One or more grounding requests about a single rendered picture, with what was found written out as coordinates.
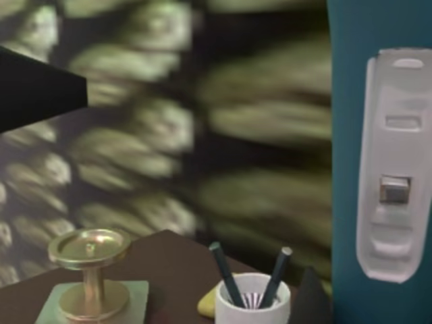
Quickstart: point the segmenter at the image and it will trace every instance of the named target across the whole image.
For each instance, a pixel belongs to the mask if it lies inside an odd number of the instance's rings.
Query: table
[[[228,263],[233,272],[257,272],[233,259]],[[208,249],[187,238],[163,231],[137,240],[126,260],[106,268],[104,276],[150,283],[147,324],[213,323],[196,306],[220,276]],[[58,269],[0,289],[0,323],[33,324],[51,289],[70,281],[82,281],[81,273]]]

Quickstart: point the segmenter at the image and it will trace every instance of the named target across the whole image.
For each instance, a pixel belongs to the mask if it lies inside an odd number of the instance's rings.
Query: yellow object
[[[208,292],[201,300],[198,302],[198,313],[201,316],[208,317],[210,319],[215,318],[215,297],[216,297],[216,287],[215,286],[210,292]]]

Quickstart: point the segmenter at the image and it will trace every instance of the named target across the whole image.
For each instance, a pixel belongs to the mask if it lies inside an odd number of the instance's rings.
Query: silver switch
[[[383,176],[380,181],[379,201],[387,205],[407,205],[410,178]]]

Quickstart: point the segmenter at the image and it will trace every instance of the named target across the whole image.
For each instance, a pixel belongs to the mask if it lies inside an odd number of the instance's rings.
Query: candle holder
[[[65,317],[74,321],[101,321],[127,305],[128,288],[120,282],[104,280],[102,270],[124,259],[130,245],[126,234],[112,229],[81,229],[50,243],[51,261],[84,275],[82,283],[72,286],[59,299]]]

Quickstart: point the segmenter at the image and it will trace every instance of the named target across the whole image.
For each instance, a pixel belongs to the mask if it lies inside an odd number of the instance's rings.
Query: candlestick base
[[[116,313],[111,314],[105,319],[71,319],[66,316],[66,312],[62,310],[62,300],[68,295],[68,292],[73,292],[76,287],[80,286],[77,283],[62,283],[53,288],[45,305],[40,312],[35,324],[142,324],[144,323],[146,304],[149,294],[149,284],[147,281],[109,281],[115,284],[121,284],[128,291],[129,299]],[[117,293],[107,292],[106,296],[115,296]]]
[[[119,282],[104,281],[104,299],[100,302],[86,301],[84,284],[71,287],[60,298],[64,315],[75,321],[100,321],[118,313],[129,301],[128,289]]]

